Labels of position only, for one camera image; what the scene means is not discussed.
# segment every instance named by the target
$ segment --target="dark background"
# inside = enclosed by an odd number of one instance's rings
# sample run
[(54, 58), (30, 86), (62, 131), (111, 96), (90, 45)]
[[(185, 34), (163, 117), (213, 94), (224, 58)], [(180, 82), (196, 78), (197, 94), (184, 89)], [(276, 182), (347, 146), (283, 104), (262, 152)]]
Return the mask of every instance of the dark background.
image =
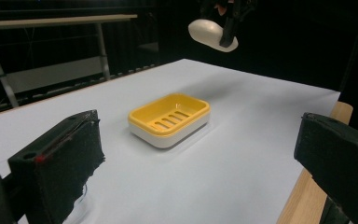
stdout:
[[(339, 100), (354, 107), (350, 125), (358, 130), (358, 1), (260, 0), (240, 24), (240, 45), (230, 53), (191, 39), (187, 26), (200, 17), (196, 0), (0, 1), (0, 20), (112, 12), (139, 16), (103, 25), (112, 74), (146, 65), (138, 46), (158, 42), (160, 64), (188, 58), (341, 91)], [(0, 31), (0, 60), (10, 73), (95, 56), (96, 44), (92, 25), (6, 30)]]

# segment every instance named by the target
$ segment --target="table leg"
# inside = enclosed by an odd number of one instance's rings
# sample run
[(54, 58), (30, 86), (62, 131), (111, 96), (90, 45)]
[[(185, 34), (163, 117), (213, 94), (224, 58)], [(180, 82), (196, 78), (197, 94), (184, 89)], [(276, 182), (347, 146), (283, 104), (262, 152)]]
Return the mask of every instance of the table leg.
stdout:
[(11, 105), (13, 107), (18, 107), (19, 106), (19, 103), (17, 102), (17, 99), (16, 99), (16, 96), (14, 95), (14, 92), (13, 90), (11, 89), (10, 85), (8, 84), (7, 82), (7, 76), (0, 64), (0, 80), (1, 80), (1, 83), (4, 87), (4, 90), (7, 94), (7, 98), (8, 100), (10, 101)]
[(109, 71), (109, 64), (107, 62), (106, 50), (103, 42), (103, 28), (100, 23), (96, 23), (95, 28), (97, 29), (97, 33), (98, 33), (98, 44), (100, 47), (100, 58), (101, 58), (101, 67), (103, 69), (103, 75), (106, 80), (109, 80), (110, 71)]

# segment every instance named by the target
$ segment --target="plastic container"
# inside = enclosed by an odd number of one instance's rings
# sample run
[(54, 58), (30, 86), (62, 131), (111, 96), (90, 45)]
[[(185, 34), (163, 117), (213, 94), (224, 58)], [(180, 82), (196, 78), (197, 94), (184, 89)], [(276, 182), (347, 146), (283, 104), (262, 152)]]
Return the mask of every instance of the plastic container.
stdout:
[(171, 147), (207, 123), (209, 104), (173, 93), (132, 110), (130, 131), (155, 147)]

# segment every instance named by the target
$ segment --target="yellow soap dish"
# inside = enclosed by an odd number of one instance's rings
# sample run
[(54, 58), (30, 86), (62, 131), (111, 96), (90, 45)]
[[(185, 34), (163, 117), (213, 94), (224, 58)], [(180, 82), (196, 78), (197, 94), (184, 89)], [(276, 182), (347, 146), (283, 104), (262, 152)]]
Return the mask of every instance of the yellow soap dish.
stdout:
[(209, 104), (200, 99), (172, 93), (132, 110), (130, 131), (155, 147), (171, 147), (207, 123)]

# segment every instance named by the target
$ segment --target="table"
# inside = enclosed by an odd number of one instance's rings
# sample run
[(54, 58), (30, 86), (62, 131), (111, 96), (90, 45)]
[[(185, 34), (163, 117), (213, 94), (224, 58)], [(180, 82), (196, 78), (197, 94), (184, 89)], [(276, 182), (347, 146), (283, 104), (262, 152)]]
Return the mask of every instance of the table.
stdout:
[[(98, 36), (98, 44), (100, 51), (100, 61), (101, 61), (101, 71), (106, 80), (110, 79), (109, 65), (107, 62), (106, 50), (104, 48), (103, 41), (103, 29), (101, 24), (104, 22), (113, 22), (113, 21), (129, 21), (130, 19), (136, 18), (137, 15), (103, 15), (103, 16), (87, 16), (87, 17), (68, 17), (68, 18), (52, 18), (52, 19), (32, 19), (32, 20), (18, 20), (18, 21), (0, 21), (0, 30), (2, 29), (18, 29), (18, 28), (26, 28), (26, 27), (43, 27), (43, 26), (61, 26), (61, 25), (77, 25), (77, 24), (89, 24), (95, 23), (95, 28), (97, 30)], [(76, 66), (81, 66), (85, 62), (79, 62)], [(62, 68), (54, 69), (54, 71), (60, 71)], [(31, 71), (30, 73), (24, 74), (25, 76), (29, 76), (30, 74), (37, 74), (40, 71)], [(4, 72), (2, 65), (0, 64), (0, 81), (4, 87), (4, 90), (7, 94), (7, 98), (9, 99), (11, 105), (13, 107), (19, 106), (15, 92), (10, 86), (10, 82), (7, 80), (7, 74)], [(57, 82), (66, 81), (62, 79), (62, 77), (58, 77)]]
[[(157, 149), (129, 132), (127, 116), (172, 92), (207, 101), (211, 118)], [(301, 116), (328, 116), (338, 96), (181, 60), (1, 113), (0, 162), (97, 109), (106, 162), (88, 181), (84, 223), (276, 223), (303, 169), (293, 157)]]

